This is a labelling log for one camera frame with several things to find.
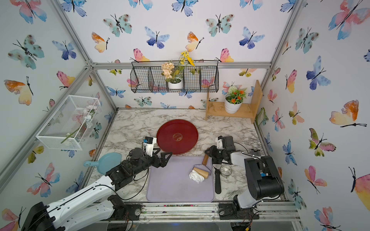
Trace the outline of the white dough piece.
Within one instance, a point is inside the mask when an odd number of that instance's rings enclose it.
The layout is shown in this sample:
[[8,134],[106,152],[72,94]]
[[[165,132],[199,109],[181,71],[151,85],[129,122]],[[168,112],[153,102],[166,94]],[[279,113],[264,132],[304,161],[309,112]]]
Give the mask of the white dough piece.
[[205,180],[205,178],[202,175],[200,175],[198,172],[196,172],[195,170],[192,170],[190,172],[189,178],[196,183],[201,183]]

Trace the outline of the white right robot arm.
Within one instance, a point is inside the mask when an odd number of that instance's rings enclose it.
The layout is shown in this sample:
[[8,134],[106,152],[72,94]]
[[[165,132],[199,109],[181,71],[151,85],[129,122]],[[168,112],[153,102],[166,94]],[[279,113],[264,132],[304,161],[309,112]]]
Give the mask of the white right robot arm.
[[236,209],[249,209],[264,200],[275,200],[284,194],[284,185],[270,156],[260,156],[258,151],[238,151],[231,136],[219,136],[216,145],[205,152],[212,159],[215,170],[215,192],[220,194],[221,165],[235,165],[245,170],[247,189],[234,197]]

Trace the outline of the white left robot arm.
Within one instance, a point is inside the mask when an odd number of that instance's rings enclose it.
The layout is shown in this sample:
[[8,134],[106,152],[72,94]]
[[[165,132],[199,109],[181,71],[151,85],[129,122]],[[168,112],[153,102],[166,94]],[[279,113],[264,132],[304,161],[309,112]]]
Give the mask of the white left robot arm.
[[111,168],[94,183],[56,202],[34,205],[21,228],[23,231],[78,231],[93,223],[109,219],[114,213],[127,216],[127,207],[117,191],[150,167],[165,167],[172,153],[155,148],[152,155],[143,149],[129,152],[129,160]]

